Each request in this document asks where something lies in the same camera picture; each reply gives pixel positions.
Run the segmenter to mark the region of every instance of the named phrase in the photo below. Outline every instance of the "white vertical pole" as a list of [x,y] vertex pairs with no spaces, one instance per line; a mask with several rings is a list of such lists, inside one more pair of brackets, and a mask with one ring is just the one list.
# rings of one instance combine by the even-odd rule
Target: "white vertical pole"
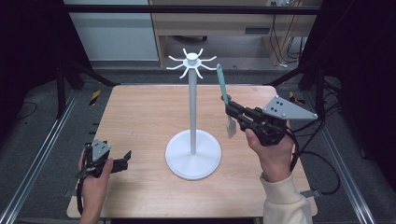
[[190,91],[190,148],[191,154],[196,153],[196,100],[197,100],[197,74],[195,69],[189,69],[189,91]]

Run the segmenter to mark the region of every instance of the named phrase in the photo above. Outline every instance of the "finger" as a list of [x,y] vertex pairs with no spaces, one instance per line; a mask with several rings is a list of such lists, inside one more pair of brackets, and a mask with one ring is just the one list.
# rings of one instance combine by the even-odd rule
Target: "finger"
[[110,177],[111,170],[113,170],[113,159],[108,158],[105,166],[103,167],[103,171],[102,171],[102,174],[100,175],[100,177],[108,179]]
[[253,131],[251,131],[250,129],[246,129],[245,134],[247,136],[248,146],[251,149],[255,150],[258,146],[261,146],[259,138]]
[[84,157],[84,152],[85,152],[85,148],[82,149],[81,156],[79,156],[79,160],[78,160],[78,170],[79,171],[81,171],[81,164],[82,164],[82,158]]

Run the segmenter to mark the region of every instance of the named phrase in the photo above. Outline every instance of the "person's left hand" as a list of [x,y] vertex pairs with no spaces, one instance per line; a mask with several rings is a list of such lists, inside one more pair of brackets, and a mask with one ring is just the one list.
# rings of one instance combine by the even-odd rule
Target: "person's left hand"
[[[82,150],[81,157],[78,162],[78,169],[81,170],[81,163],[84,155]],[[88,175],[84,179],[82,186],[82,199],[84,210],[79,223],[98,223],[103,203],[105,202],[108,179],[113,169],[113,159],[108,158],[103,167],[102,174],[95,178]]]

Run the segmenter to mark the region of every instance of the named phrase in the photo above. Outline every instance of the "green object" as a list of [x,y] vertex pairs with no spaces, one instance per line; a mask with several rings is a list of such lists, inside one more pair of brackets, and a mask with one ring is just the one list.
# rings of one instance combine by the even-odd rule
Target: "green object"
[[221,69],[221,65],[218,63],[217,65],[217,71],[218,71],[218,79],[219,79],[219,84],[221,88],[221,94],[223,97],[224,104],[228,104],[228,96],[227,96],[227,91],[225,89],[225,81],[224,81],[224,75]]

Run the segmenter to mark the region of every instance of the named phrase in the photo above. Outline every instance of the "white mug tree stand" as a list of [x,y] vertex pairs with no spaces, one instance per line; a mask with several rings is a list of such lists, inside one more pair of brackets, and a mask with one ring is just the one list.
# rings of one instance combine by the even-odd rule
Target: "white mug tree stand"
[[170,59],[182,62],[176,67],[166,69],[175,70],[185,66],[186,70],[180,78],[189,73],[190,93],[190,129],[177,133],[168,143],[165,150],[165,159],[169,168],[181,178],[188,180],[199,180],[211,175],[219,166],[221,160],[221,148],[218,140],[202,130],[196,129],[196,98],[197,98],[197,76],[203,78],[198,71],[202,66],[208,70],[216,70],[202,64],[216,59],[216,56],[208,60],[200,60],[201,51],[187,53],[183,49],[186,59]]

